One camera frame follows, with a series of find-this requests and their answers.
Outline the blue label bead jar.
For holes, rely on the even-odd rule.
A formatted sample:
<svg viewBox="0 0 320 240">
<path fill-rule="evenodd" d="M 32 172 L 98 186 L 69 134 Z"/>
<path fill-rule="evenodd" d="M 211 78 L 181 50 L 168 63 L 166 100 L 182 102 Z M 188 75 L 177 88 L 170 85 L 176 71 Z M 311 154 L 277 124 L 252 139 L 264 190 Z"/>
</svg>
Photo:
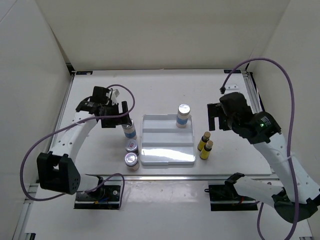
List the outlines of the blue label bead jar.
<svg viewBox="0 0 320 240">
<path fill-rule="evenodd" d="M 137 132 L 135 128 L 134 121 L 131 119 L 131 124 L 122 124 L 122 129 L 124 132 L 124 135 L 128 139 L 137 139 Z"/>
<path fill-rule="evenodd" d="M 185 128 L 188 123 L 191 108 L 188 104 L 182 103 L 178 106 L 176 115 L 176 126 L 178 128 Z"/>
</svg>

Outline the yellow label bottle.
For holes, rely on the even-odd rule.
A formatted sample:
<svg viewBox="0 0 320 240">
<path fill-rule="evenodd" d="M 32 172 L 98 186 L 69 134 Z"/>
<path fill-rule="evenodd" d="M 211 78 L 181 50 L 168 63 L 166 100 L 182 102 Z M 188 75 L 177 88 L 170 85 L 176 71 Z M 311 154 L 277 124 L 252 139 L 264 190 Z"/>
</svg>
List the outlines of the yellow label bottle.
<svg viewBox="0 0 320 240">
<path fill-rule="evenodd" d="M 202 148 L 202 150 L 200 151 L 200 154 L 199 154 L 199 157 L 202 159 L 202 160 L 206 160 L 208 159 L 209 155 L 210 155 L 210 152 L 213 148 L 213 141 L 212 140 L 208 140 L 204 147 Z"/>
<path fill-rule="evenodd" d="M 211 133 L 210 133 L 209 131 L 206 131 L 206 132 L 202 135 L 202 137 L 201 137 L 201 139 L 200 139 L 200 141 L 199 141 L 199 143 L 198 143 L 198 145 L 197 145 L 197 150 L 198 150 L 198 151 L 201 151 L 201 150 L 204 148 L 204 146 L 206 145 L 206 143 L 210 140 L 210 137 L 211 137 Z"/>
</svg>

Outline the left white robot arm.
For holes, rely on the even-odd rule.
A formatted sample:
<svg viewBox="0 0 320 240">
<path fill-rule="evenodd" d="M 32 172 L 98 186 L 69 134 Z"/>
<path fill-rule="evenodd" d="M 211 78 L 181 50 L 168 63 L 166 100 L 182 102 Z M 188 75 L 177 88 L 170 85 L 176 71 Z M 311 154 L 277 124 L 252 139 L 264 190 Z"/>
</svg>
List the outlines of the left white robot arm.
<svg viewBox="0 0 320 240">
<path fill-rule="evenodd" d="M 97 123 L 102 128 L 133 125 L 129 115 L 132 109 L 126 101 L 117 101 L 118 87 L 119 84 L 95 86 L 92 95 L 76 107 L 72 124 L 60 130 L 63 133 L 61 139 L 47 153 L 38 155 L 36 163 L 42 189 L 68 195 L 83 192 L 93 200 L 103 198 L 105 188 L 102 178 L 80 174 L 75 162 L 83 143 Z"/>
</svg>

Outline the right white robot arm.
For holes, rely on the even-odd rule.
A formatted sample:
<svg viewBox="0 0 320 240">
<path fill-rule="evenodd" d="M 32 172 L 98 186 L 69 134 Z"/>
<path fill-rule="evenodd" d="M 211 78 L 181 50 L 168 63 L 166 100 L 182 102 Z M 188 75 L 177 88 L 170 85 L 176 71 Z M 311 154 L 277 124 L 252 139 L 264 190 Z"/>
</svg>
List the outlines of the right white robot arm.
<svg viewBox="0 0 320 240">
<path fill-rule="evenodd" d="M 266 111 L 252 112 L 240 92 L 225 94 L 218 103 L 207 104 L 209 130 L 232 130 L 248 140 L 267 160 L 282 186 L 271 186 L 253 180 L 242 173 L 234 173 L 225 182 L 224 193 L 230 200 L 249 197 L 273 207 L 287 222 L 310 218 L 320 205 L 320 186 L 311 179 L 297 158 L 287 154 L 287 142 L 281 127 Z"/>
</svg>

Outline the dark spice jar red label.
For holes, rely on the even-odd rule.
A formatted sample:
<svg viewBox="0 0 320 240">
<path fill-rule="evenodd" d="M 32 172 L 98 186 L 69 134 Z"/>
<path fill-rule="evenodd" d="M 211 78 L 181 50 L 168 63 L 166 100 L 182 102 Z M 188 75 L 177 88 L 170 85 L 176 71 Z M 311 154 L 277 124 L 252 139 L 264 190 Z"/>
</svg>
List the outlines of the dark spice jar red label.
<svg viewBox="0 0 320 240">
<path fill-rule="evenodd" d="M 126 143 L 125 150 L 128 153 L 135 153 L 136 155 L 139 155 L 139 145 L 138 142 L 135 139 L 129 139 Z"/>
</svg>

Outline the tan spice jar red label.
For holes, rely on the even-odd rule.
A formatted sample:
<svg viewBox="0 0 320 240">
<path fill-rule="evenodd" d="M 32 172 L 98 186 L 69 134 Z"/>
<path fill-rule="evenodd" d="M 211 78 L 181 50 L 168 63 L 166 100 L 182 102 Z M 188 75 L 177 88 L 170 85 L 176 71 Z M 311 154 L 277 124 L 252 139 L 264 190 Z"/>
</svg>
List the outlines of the tan spice jar red label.
<svg viewBox="0 0 320 240">
<path fill-rule="evenodd" d="M 124 157 L 124 162 L 130 171 L 137 171 L 140 167 L 138 156 L 134 152 L 128 152 Z"/>
</svg>

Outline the white tiered organizer tray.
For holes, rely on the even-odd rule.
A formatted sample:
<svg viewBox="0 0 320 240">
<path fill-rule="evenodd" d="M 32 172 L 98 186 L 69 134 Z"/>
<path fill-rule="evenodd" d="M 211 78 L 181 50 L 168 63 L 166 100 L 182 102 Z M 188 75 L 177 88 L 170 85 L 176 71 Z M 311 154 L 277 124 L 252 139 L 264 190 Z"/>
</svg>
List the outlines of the white tiered organizer tray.
<svg viewBox="0 0 320 240">
<path fill-rule="evenodd" d="M 186 127 L 176 125 L 175 114 L 146 114 L 141 124 L 141 163 L 149 167 L 192 166 L 196 161 L 192 117 Z"/>
</svg>

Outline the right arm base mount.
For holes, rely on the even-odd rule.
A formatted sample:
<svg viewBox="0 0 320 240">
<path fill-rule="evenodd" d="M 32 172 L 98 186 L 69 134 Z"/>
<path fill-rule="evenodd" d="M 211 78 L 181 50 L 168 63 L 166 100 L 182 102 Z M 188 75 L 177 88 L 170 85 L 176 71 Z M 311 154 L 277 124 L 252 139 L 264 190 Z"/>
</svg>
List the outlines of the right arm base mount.
<svg viewBox="0 0 320 240">
<path fill-rule="evenodd" d="M 209 194 L 210 210 L 212 212 L 257 211 L 258 202 L 248 196 L 236 193 L 234 184 L 245 175 L 236 172 L 223 184 L 210 184 L 204 190 Z"/>
</svg>

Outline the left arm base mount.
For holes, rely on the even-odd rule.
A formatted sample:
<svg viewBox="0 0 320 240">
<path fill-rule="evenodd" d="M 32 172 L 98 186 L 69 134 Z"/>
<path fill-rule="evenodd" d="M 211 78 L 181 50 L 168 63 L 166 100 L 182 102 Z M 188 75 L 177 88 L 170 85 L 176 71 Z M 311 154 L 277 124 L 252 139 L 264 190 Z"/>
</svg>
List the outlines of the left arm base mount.
<svg viewBox="0 0 320 240">
<path fill-rule="evenodd" d="M 73 208 L 76 210 L 119 210 L 123 203 L 125 178 L 115 173 L 104 180 L 98 176 L 98 189 L 89 193 L 77 192 Z"/>
</svg>

